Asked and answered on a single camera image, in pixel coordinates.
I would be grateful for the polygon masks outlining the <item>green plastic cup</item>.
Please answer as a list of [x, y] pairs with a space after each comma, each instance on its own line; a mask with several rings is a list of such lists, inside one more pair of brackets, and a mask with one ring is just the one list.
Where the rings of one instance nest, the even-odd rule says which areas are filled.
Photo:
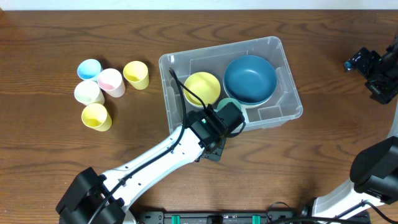
[[223, 107], [225, 107], [228, 103], [233, 103], [234, 105], [236, 105], [243, 113], [245, 122], [248, 122], [248, 117], [247, 117], [247, 113], [243, 110], [243, 106], [242, 104], [234, 99], [234, 98], [223, 98], [217, 105], [216, 109], [219, 111], [220, 109], [222, 109]]

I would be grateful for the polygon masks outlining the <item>pink plastic cup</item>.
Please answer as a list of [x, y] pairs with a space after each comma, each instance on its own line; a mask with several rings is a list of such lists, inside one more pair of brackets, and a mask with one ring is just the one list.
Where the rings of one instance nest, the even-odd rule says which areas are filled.
[[98, 85], [102, 90], [114, 98], [123, 96], [126, 91], [121, 73], [114, 68], [107, 68], [99, 73]]

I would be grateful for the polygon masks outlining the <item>white small bowl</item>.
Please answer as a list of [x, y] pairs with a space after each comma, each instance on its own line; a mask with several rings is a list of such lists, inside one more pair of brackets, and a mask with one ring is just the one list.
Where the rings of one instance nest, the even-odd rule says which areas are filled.
[[203, 105], [202, 103], [193, 95], [191, 95], [190, 93], [185, 93], [184, 94], [185, 100], [187, 101], [187, 103], [191, 106], [193, 106], [194, 108], [201, 108], [203, 109]]

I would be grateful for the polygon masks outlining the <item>beige bowl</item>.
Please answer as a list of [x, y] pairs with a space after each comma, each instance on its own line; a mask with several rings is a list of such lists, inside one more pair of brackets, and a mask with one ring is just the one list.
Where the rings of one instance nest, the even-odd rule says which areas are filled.
[[261, 101], [260, 103], [243, 103], [242, 101], [237, 100], [236, 98], [232, 97], [232, 96], [229, 94], [228, 90], [226, 89], [226, 86], [225, 86], [224, 82], [223, 82], [223, 88], [224, 88], [224, 91], [225, 91], [225, 93], [226, 93], [226, 96], [229, 97], [229, 98], [232, 98], [232, 99], [236, 100], [236, 101], [241, 105], [242, 108], [255, 108], [255, 107], [261, 106], [261, 105], [263, 105], [264, 103], [266, 103], [267, 101], [269, 101], [270, 98], [271, 98], [271, 97], [268, 97], [266, 100]]

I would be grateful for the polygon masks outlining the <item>yellow small bowl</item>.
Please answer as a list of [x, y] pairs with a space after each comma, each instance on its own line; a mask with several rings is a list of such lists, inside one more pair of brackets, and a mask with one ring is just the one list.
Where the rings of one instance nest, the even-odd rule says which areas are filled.
[[220, 82], [208, 72], [191, 74], [183, 85], [198, 96], [206, 106], [214, 104], [221, 94]]

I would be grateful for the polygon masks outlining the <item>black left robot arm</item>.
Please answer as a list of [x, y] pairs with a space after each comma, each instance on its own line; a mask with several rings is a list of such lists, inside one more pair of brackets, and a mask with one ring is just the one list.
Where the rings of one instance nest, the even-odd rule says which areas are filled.
[[228, 103], [214, 111], [191, 111], [185, 124], [136, 159], [98, 175], [80, 172], [55, 207], [65, 223], [135, 223], [131, 205], [148, 189], [181, 166], [221, 147], [244, 123], [242, 111]]

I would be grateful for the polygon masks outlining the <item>dark blue bowl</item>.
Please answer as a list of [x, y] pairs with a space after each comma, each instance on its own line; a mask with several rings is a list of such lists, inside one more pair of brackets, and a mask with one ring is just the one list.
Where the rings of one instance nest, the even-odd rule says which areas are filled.
[[224, 72], [223, 81], [257, 81], [277, 82], [274, 67], [264, 58], [255, 55], [244, 55], [233, 60]]
[[226, 94], [247, 106], [260, 105], [271, 98], [276, 91], [277, 82], [223, 81]]

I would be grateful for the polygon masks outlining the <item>yellow plastic cup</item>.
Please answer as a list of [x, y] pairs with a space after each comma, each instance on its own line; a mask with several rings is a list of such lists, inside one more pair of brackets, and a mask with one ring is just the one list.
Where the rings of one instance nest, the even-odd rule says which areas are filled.
[[129, 62], [123, 69], [123, 75], [137, 90], [143, 90], [149, 85], [149, 70], [141, 61]]
[[86, 106], [81, 120], [85, 126], [100, 132], [109, 130], [113, 123], [107, 109], [99, 103]]

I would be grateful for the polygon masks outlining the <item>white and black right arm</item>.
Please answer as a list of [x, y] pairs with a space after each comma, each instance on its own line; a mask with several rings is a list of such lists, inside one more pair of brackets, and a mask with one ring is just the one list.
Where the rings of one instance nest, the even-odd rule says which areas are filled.
[[[382, 105], [397, 96], [397, 41], [385, 54], [361, 48], [344, 64], [366, 79], [371, 97]], [[312, 223], [364, 223], [363, 212], [397, 201], [397, 133], [361, 151], [354, 159], [349, 179], [329, 194], [315, 198], [301, 216]]]

